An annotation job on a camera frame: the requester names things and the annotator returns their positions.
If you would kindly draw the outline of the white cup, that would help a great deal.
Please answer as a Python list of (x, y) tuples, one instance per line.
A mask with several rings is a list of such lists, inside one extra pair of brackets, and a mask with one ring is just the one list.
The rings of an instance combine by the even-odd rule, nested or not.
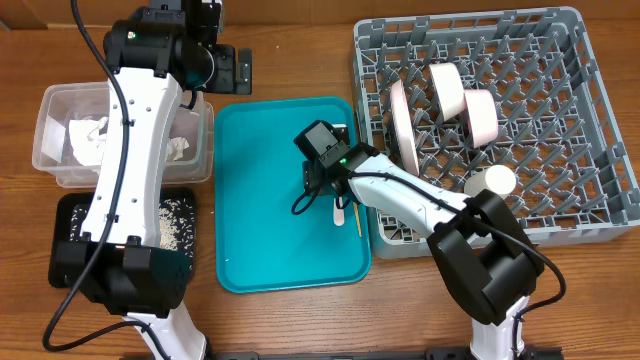
[(466, 180), (464, 193), (474, 197), (482, 190), (490, 190), (505, 199), (516, 188), (515, 173), (504, 165), (493, 165)]

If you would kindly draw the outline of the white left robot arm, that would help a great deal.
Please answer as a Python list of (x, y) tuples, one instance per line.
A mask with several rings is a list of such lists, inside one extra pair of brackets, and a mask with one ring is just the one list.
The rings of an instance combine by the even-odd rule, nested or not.
[(58, 220), (48, 280), (138, 331), (156, 359), (210, 359), (184, 302), (190, 258), (161, 245), (169, 131), (183, 95), (248, 95), (252, 54), (218, 42), (219, 1), (152, 1), (90, 49), (107, 75), (109, 122), (95, 192), (77, 240)]

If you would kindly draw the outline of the small pink plate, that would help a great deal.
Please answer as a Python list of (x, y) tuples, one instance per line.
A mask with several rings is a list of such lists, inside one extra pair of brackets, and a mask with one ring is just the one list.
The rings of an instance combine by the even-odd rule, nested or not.
[(464, 91), (466, 119), (472, 146), (479, 148), (498, 137), (498, 117), (494, 98), (489, 90), (469, 89)]

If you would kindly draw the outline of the large pink plate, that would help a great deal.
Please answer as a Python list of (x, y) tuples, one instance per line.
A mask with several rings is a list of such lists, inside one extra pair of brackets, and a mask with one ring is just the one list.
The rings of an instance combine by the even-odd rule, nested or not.
[(418, 157), (415, 149), (415, 137), (412, 127), (403, 82), (398, 80), (390, 88), (391, 114), (393, 117), (396, 143), (404, 169), (419, 175)]

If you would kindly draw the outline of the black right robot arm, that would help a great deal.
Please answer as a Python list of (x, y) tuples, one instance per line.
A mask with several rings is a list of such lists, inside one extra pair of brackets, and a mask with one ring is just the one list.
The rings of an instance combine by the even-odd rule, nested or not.
[(432, 185), (396, 166), (375, 147), (349, 145), (316, 120), (294, 140), (304, 155), (304, 197), (362, 204), (425, 236), (445, 286), (472, 319), (473, 359), (521, 359), (521, 321), (544, 262), (505, 201)]

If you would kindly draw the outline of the white plastic fork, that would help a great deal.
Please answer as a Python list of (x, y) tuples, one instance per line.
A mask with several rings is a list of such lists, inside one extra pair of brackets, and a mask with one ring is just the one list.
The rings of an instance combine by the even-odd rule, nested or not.
[(342, 197), (334, 200), (333, 221), (337, 227), (341, 227), (345, 223), (344, 201)]

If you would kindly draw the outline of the white bowl with peanuts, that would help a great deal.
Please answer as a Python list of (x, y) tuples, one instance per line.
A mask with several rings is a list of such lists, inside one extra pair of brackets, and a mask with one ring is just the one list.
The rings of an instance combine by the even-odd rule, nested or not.
[(453, 63), (430, 64), (429, 70), (442, 120), (448, 121), (466, 109), (459, 71)]

